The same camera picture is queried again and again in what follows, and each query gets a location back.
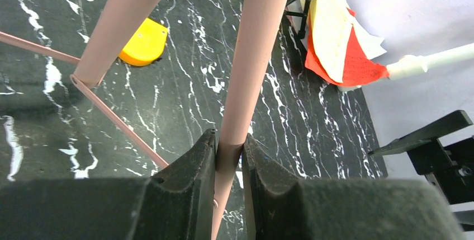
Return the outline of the yellow sheet music page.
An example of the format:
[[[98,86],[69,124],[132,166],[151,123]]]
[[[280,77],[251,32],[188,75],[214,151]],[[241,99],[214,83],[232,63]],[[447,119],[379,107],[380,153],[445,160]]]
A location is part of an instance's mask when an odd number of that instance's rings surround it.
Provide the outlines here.
[[[310,3],[311,37],[316,56],[328,76],[343,81],[347,45],[354,17],[345,0],[312,0]]]

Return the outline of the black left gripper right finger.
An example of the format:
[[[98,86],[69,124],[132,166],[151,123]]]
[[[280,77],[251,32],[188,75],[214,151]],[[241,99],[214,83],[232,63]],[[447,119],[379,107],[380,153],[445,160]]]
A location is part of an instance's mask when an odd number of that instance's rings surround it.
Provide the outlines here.
[[[300,178],[251,135],[242,167],[249,239],[465,239],[446,200],[427,183]]]

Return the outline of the white sheet music page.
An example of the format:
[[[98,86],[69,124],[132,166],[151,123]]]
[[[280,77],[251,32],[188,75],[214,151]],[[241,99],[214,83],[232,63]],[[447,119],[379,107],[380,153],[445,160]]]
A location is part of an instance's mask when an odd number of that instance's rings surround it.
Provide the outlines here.
[[[343,5],[345,5],[349,13],[354,17],[354,20],[353,20],[354,32],[367,59],[372,60],[376,57],[382,56],[385,53],[387,53],[387,50],[385,50],[381,46],[384,39],[381,37],[371,35],[364,27],[362,27],[362,25],[356,19],[355,12],[350,9],[349,4],[347,3],[347,0],[339,0],[339,1]]]

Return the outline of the pink music stand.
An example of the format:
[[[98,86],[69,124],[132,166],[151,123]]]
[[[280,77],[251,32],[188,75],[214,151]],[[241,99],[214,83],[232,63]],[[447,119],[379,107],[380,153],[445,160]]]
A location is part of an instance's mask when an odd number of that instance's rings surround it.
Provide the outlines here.
[[[160,0],[107,0],[80,58],[1,33],[3,43],[47,55],[77,67],[73,84],[158,166],[166,161],[93,92],[134,32]],[[271,58],[287,0],[244,0],[217,148],[211,238],[218,235],[247,131]]]

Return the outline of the red sheet music page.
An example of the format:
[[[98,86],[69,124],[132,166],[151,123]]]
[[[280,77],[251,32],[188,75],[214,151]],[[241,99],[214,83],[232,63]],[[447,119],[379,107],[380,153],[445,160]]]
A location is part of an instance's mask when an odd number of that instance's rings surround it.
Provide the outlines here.
[[[309,49],[306,54],[305,68],[314,72],[330,84],[339,87],[364,86],[367,85],[368,82],[374,81],[387,73],[385,66],[376,64],[372,60],[367,59],[358,42],[353,27],[347,42],[343,81],[341,83],[330,78],[326,69],[323,68],[319,58],[315,54],[314,43],[311,37],[307,39],[307,46]]]

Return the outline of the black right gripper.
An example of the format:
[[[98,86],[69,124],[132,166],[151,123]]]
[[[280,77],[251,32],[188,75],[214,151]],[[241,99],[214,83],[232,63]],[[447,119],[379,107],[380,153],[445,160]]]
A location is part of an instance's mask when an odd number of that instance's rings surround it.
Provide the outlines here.
[[[471,125],[464,110],[455,110],[368,155],[407,152],[417,174],[438,188],[450,205],[473,202],[473,137],[445,147],[438,140]]]

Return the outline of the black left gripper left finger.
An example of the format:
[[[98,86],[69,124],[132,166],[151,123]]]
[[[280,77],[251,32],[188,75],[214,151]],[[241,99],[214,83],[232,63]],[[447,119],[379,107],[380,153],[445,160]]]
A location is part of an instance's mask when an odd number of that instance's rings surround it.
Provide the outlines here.
[[[151,177],[33,180],[1,188],[2,239],[210,239],[215,131]]]

